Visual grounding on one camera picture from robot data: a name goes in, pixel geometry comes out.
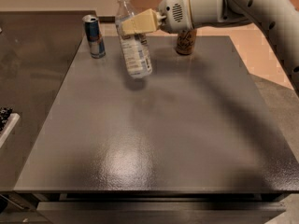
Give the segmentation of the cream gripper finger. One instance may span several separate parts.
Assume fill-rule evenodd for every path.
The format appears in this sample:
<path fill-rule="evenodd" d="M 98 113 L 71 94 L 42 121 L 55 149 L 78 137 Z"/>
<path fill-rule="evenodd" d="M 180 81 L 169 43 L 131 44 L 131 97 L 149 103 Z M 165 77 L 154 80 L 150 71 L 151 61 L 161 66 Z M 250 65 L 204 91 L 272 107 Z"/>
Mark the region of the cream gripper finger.
<path fill-rule="evenodd" d="M 162 24 L 160 12 L 147 9 L 121 23 L 122 35 L 138 35 L 156 32 Z"/>

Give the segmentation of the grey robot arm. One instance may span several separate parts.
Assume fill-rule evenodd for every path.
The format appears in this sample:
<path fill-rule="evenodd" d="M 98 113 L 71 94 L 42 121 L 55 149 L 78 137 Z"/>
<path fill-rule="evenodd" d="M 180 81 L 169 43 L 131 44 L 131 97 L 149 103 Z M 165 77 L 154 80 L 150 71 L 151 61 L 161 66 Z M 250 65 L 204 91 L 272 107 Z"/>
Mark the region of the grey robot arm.
<path fill-rule="evenodd" d="M 255 24 L 293 88 L 299 91 L 299 11 L 290 0 L 163 0 L 121 22 L 123 35 L 169 34 L 211 26 Z"/>

